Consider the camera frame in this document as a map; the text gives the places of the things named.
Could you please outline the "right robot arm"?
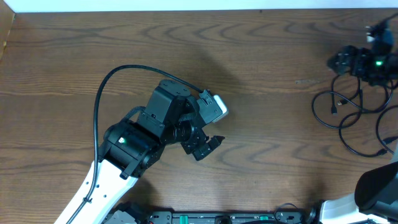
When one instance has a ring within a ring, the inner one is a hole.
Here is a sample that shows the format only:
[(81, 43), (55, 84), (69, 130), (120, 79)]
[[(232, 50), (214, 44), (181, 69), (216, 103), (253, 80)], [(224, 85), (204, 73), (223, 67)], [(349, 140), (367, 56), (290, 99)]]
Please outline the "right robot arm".
[[(397, 55), (390, 45), (371, 49), (343, 47), (328, 60), (337, 74), (357, 77), (371, 86), (379, 85), (390, 100), (397, 88)], [(397, 162), (364, 173), (353, 194), (320, 205), (319, 223), (397, 223)]]

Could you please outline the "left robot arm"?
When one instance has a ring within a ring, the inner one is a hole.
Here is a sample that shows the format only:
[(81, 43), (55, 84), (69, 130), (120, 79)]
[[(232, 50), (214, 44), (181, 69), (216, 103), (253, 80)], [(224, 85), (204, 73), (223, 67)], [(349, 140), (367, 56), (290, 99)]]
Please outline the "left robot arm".
[(227, 114), (218, 95), (205, 90), (195, 98), (183, 85), (162, 80), (147, 106), (133, 108), (106, 130), (99, 161), (56, 222), (101, 223), (167, 145), (179, 143), (197, 161), (204, 159), (224, 138), (209, 138), (203, 127)]

